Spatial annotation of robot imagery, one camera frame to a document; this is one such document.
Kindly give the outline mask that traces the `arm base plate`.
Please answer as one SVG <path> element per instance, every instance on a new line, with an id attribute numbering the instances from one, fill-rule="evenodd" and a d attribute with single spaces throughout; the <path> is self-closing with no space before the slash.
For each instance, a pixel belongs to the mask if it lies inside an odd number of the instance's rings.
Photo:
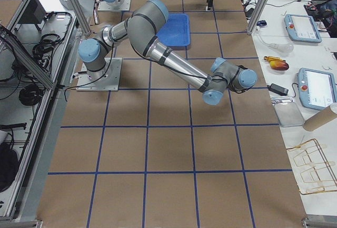
<path id="1" fill-rule="evenodd" d="M 105 61 L 105 67 L 95 73 L 87 71 L 85 64 L 82 63 L 81 71 L 85 71 L 85 73 L 78 77 L 76 90 L 86 92 L 117 92 L 123 59 L 121 57 L 106 57 Z"/>
<path id="2" fill-rule="evenodd" d="M 97 10 L 99 12 L 129 11 L 131 0 L 101 0 Z"/>

